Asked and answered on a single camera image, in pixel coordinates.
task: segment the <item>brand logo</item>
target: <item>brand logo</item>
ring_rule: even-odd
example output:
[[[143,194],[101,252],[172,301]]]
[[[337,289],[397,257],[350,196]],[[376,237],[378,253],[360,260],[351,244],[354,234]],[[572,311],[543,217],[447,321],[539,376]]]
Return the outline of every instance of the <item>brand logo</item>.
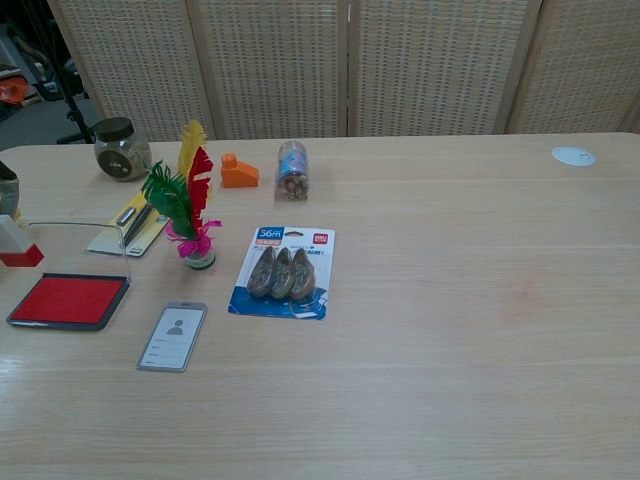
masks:
[[[329,235],[326,233],[314,233],[313,243],[314,245],[326,245],[329,241]]]
[[[280,245],[284,237],[284,227],[262,227],[256,236],[257,245]]]

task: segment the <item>green feather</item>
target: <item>green feather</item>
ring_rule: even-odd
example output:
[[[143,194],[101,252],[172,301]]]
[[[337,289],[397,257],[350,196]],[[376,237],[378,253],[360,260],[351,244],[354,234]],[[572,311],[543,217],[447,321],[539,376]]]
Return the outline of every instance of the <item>green feather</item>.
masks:
[[[159,161],[151,168],[142,186],[142,194],[160,215],[171,219],[173,230],[178,235],[189,239],[196,237],[191,223],[187,181],[182,174],[172,176],[171,169]]]

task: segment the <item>black metal stand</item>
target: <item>black metal stand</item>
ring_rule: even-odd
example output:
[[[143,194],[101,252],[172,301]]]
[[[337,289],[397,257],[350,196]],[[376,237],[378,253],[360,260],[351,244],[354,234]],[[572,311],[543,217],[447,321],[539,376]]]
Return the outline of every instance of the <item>black metal stand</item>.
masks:
[[[62,90],[62,94],[64,95],[64,100],[69,106],[69,113],[67,114],[67,118],[76,122],[78,124],[78,128],[80,129],[80,132],[77,134],[59,138],[57,140],[57,143],[71,143],[82,139],[84,139],[86,143],[93,143],[94,140],[91,129],[87,127],[86,123],[84,123],[82,112],[78,108],[78,105],[73,98],[73,92],[69,87],[69,83],[67,83],[64,70],[58,63],[56,52],[51,45],[49,33],[47,32],[47,27],[45,27],[44,23],[47,21],[47,19],[42,18],[41,13],[38,11],[38,9],[36,9],[32,0],[23,0],[23,4],[25,9],[27,10],[27,15],[29,16],[31,23],[33,24],[36,35],[38,36],[38,40],[40,41],[45,54],[49,58],[49,61],[51,62],[51,67],[53,68],[53,72],[56,76],[56,79],[58,80],[58,85]]]

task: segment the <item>person icon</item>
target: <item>person icon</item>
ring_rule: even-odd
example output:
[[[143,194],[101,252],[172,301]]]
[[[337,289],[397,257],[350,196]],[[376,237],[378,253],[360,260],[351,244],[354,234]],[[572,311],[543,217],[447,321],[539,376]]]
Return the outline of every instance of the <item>person icon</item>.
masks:
[[[175,327],[171,327],[167,332],[167,335],[182,335],[182,329],[180,328],[180,326],[183,323],[184,322],[182,320],[176,320]]]

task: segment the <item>jar lid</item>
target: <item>jar lid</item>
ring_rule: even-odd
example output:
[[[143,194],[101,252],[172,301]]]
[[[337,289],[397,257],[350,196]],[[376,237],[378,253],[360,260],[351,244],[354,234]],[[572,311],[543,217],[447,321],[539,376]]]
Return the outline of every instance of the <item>jar lid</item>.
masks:
[[[133,123],[127,117],[105,118],[95,124],[93,131],[99,140],[113,142],[133,135]]]

